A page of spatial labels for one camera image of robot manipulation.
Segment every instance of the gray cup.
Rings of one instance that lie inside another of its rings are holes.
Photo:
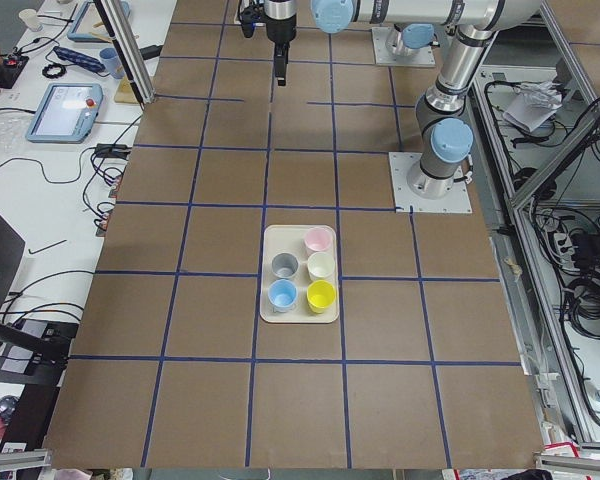
[[[100,50],[100,61],[113,78],[120,80],[124,77],[124,69],[115,48],[107,47]]]
[[[278,278],[293,278],[298,271],[298,259],[290,253],[279,253],[271,261],[271,270]]]

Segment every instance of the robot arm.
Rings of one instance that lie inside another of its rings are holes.
[[[278,85],[287,83],[289,46],[296,38],[296,0],[250,0],[239,12],[242,33],[251,38],[256,23],[262,22],[267,29],[267,38],[274,44],[273,67]]]
[[[540,0],[312,0],[316,25],[326,33],[350,22],[435,23],[458,26],[449,54],[427,103],[443,114],[462,110],[495,32],[515,27],[540,8]]]
[[[526,21],[540,4],[541,0],[312,0],[311,9],[316,25],[326,33],[358,21],[457,26],[435,84],[416,107],[424,152],[407,175],[413,192],[435,200],[451,189],[458,165],[471,151],[473,132],[457,117],[491,41],[499,30]]]

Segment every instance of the blue joint cap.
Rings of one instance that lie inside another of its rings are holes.
[[[414,50],[423,48],[433,41],[434,34],[430,23],[412,23],[402,30],[402,43]]]
[[[316,26],[325,33],[338,33],[353,19],[353,0],[311,0]]]
[[[431,134],[431,148],[445,163],[460,163],[473,146],[473,132],[457,118],[446,118],[439,122]]]

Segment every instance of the blue cup on desk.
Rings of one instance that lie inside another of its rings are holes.
[[[289,280],[276,280],[269,287],[269,301],[276,312],[284,313],[292,310],[297,298],[298,290]]]
[[[122,62],[120,62],[120,57],[115,48],[107,47],[100,50],[100,61],[113,78],[120,80],[124,77]]]

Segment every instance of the metal mounting plate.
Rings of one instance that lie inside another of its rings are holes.
[[[391,152],[389,165],[391,167],[391,183],[393,184],[393,198],[397,212],[409,213],[473,213],[471,201],[464,182],[455,183],[451,191],[440,200],[422,198],[407,185],[407,173],[411,166],[420,160],[420,153]]]
[[[392,29],[393,27],[373,27],[371,29],[376,65],[421,68],[433,68],[436,66],[436,59],[433,56],[431,47],[421,48],[418,53],[409,57],[396,57],[392,55],[385,45]]]

